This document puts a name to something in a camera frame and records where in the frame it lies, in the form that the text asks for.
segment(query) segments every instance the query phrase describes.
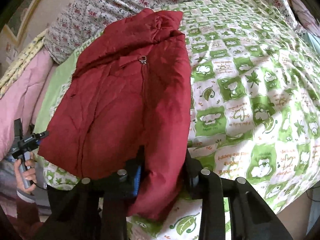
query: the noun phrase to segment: folded red jacket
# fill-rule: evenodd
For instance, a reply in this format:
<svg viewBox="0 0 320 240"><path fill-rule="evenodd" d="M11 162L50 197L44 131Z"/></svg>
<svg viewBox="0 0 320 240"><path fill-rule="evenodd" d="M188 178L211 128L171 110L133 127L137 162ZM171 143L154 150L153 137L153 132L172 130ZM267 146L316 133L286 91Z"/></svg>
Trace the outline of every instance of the folded red jacket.
<svg viewBox="0 0 320 240"><path fill-rule="evenodd" d="M100 179L145 147L146 177L128 215L157 219L178 193L190 126L190 64L181 12L145 9L112 23L79 56L39 155Z"/></svg>

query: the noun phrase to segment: jacket sleeve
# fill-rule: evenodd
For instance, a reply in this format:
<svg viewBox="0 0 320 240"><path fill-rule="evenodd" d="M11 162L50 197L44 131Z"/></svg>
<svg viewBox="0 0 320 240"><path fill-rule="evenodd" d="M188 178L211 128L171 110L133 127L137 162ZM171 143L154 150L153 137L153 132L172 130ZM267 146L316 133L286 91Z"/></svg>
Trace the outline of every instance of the jacket sleeve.
<svg viewBox="0 0 320 240"><path fill-rule="evenodd" d="M17 189L16 205L18 221L22 221L29 226L40 222L38 208L33 195L26 194L22 190Z"/></svg>

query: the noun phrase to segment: metal bolt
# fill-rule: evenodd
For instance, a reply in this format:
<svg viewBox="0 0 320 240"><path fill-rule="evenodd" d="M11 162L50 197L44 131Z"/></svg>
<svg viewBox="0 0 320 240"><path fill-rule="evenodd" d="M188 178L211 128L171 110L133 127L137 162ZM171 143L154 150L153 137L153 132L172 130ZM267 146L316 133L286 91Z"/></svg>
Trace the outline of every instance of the metal bolt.
<svg viewBox="0 0 320 240"><path fill-rule="evenodd" d="M246 180L243 177L239 177L239 178L237 178L237 182L240 184L245 184Z"/></svg>
<svg viewBox="0 0 320 240"><path fill-rule="evenodd" d="M127 174L127 171L126 171L125 169L121 169L121 170L118 170L118 171L117 171L117 174L118 174L119 176L124 176L124 175Z"/></svg>
<svg viewBox="0 0 320 240"><path fill-rule="evenodd" d="M201 173L202 173L203 175L209 175L209 174L210 174L210 170L208 170L208 169L202 169L202 170L201 170Z"/></svg>
<svg viewBox="0 0 320 240"><path fill-rule="evenodd" d="M90 183L90 179L89 178L83 178L82 180L81 180L81 183L82 184L89 184Z"/></svg>

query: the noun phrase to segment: blue plastic part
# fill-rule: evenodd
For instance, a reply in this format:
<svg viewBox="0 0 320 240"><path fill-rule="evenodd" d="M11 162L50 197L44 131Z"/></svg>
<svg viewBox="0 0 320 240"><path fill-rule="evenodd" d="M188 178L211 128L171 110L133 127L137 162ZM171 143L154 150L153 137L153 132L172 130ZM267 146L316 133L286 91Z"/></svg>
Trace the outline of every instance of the blue plastic part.
<svg viewBox="0 0 320 240"><path fill-rule="evenodd" d="M138 191L139 191L139 186L140 186L140 177L141 177L141 166L138 167L137 169L137 174L134 177L134 190L133 190L133 196L137 196L138 195Z"/></svg>

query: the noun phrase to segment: wooden frame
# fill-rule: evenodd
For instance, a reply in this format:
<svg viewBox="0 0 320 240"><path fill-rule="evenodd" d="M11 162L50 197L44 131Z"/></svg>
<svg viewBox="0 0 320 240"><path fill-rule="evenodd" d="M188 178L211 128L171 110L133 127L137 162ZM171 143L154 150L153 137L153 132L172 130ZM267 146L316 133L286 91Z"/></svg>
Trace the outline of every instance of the wooden frame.
<svg viewBox="0 0 320 240"><path fill-rule="evenodd" d="M30 21L33 13L35 12L35 10L38 7L40 2L41 2L41 0L32 0L32 2L29 5L28 10L26 11L26 14L21 22L17 36L15 36L13 34L13 32L10 30L10 28L7 24L4 26L4 28L3 28L4 33L6 34L6 36L10 40L12 40L12 43L14 46L16 46L16 47L20 46L21 42L23 41L25 31L27 29L29 21Z"/></svg>

